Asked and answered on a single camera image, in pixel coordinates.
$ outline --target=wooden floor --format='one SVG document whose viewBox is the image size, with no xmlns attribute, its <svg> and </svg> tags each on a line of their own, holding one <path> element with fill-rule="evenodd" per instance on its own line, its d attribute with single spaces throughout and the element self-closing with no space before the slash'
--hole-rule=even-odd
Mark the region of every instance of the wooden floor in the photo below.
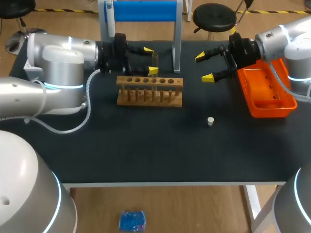
<svg viewBox="0 0 311 233">
<path fill-rule="evenodd" d="M 236 8 L 240 0 L 193 0 L 193 8 L 206 2 L 219 2 Z M 88 0 L 37 0 L 37 8 L 97 10 Z M 304 10 L 303 0 L 255 0 L 252 10 Z M 237 31 L 242 37 L 305 17 L 301 14 L 246 14 Z M 99 40 L 97 15 L 80 13 L 33 12 L 24 18 L 28 28 L 42 28 L 49 33 Z M 184 40 L 206 40 L 193 22 L 183 23 Z M 128 40 L 171 40 L 172 23 L 117 23 L 117 32 Z M 0 34 L 0 76 L 10 72 L 15 56 L 4 49 L 6 39 L 18 31 L 15 20 L 3 20 Z M 215 40 L 227 40 L 230 32 L 218 33 Z M 263 206 L 274 191 L 273 186 L 257 186 Z M 250 232 L 244 195 L 238 186 L 213 187 L 137 187 L 80 188 L 74 200 L 78 210 L 78 233 L 118 232 L 121 210 L 144 210 L 148 233 L 248 233 Z"/>
</svg>

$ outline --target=chair base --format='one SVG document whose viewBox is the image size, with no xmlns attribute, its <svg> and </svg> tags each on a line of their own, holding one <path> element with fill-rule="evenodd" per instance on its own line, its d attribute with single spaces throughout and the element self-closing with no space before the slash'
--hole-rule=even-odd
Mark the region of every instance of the chair base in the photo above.
<svg viewBox="0 0 311 233">
<path fill-rule="evenodd" d="M 25 40 L 28 40 L 29 35 L 32 33 L 41 33 L 46 34 L 47 32 L 39 28 L 30 28 L 27 29 L 28 34 L 24 34 L 21 31 L 18 31 L 11 35 L 5 43 L 5 49 L 14 55 L 17 55 L 24 44 Z"/>
</svg>

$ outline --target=cable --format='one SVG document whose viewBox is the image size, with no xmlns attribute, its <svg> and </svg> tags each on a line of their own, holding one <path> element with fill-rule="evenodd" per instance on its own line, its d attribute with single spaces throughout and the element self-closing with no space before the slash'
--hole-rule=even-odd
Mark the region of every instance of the cable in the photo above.
<svg viewBox="0 0 311 233">
<path fill-rule="evenodd" d="M 7 118 L 2 118 L 0 119 L 0 121 L 2 120 L 11 120 L 11 119 L 25 119 L 25 123 L 27 123 L 27 120 L 32 120 L 37 122 L 38 124 L 42 125 L 43 127 L 47 128 L 48 130 L 52 131 L 53 133 L 57 133 L 57 134 L 68 134 L 68 133 L 73 133 L 79 129 L 81 129 L 88 121 L 90 115 L 91 115 L 91 101 L 90 101 L 90 97 L 89 97 L 89 87 L 90 87 L 90 83 L 93 79 L 93 77 L 100 73 L 100 69 L 95 70 L 93 73 L 91 73 L 91 75 L 89 76 L 89 78 L 87 79 L 86 82 L 86 102 L 87 102 L 87 113 L 86 113 L 86 118 L 82 121 L 82 123 L 80 125 L 78 125 L 77 127 L 71 129 L 71 130 L 57 130 L 54 129 L 53 127 L 49 126 L 48 124 L 46 124 L 45 122 L 43 122 L 42 120 L 39 120 L 38 118 L 33 118 L 33 117 L 29 117 L 29 116 L 14 116 L 14 117 L 7 117 Z"/>
<path fill-rule="evenodd" d="M 279 78 L 276 70 L 274 69 L 272 63 L 269 63 L 269 66 L 270 66 L 270 69 L 272 70 L 276 80 L 278 81 L 278 83 L 280 84 L 280 86 L 284 89 L 285 92 L 287 92 L 288 94 L 292 95 L 296 100 L 298 101 L 301 101 L 301 102 L 310 102 L 311 103 L 311 98 L 310 98 L 310 92 L 311 92 L 311 84 L 308 88 L 308 91 L 307 91 L 307 95 L 306 96 L 303 96 L 303 95 L 299 95 L 299 94 L 296 94 L 292 91 L 290 91 L 282 82 L 282 80 Z"/>
</svg>

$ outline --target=black tabletop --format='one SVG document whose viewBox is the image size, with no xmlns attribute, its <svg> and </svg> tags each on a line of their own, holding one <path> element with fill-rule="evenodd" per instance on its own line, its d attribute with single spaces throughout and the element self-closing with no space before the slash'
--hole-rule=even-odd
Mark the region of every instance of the black tabletop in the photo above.
<svg viewBox="0 0 311 233">
<path fill-rule="evenodd" d="M 117 106 L 116 74 L 98 75 L 90 89 L 91 118 L 81 130 L 57 135 L 22 120 L 1 122 L 0 130 L 27 140 L 63 183 L 282 182 L 311 160 L 311 106 L 299 103 L 284 119 L 255 119 L 237 79 L 202 83 L 201 76 L 225 62 L 219 56 L 196 64 L 194 58 L 220 42 L 182 42 L 180 74 L 172 74 L 170 42 L 132 44 L 159 53 L 159 77 L 184 78 L 182 108 Z M 11 76 L 26 78 L 25 61 L 24 46 Z M 65 130 L 85 115 L 39 118 Z M 215 118 L 212 127 L 208 117 Z"/>
</svg>

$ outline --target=orange basket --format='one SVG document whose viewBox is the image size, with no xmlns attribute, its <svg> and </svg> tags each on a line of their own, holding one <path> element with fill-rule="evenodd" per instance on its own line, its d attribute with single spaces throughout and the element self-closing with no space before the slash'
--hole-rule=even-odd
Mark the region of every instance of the orange basket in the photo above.
<svg viewBox="0 0 311 233">
<path fill-rule="evenodd" d="M 272 62 L 277 74 L 290 89 L 286 67 L 281 59 Z M 239 69 L 238 75 L 251 115 L 255 118 L 286 117 L 297 108 L 296 100 L 278 84 L 269 64 L 259 60 Z"/>
</svg>

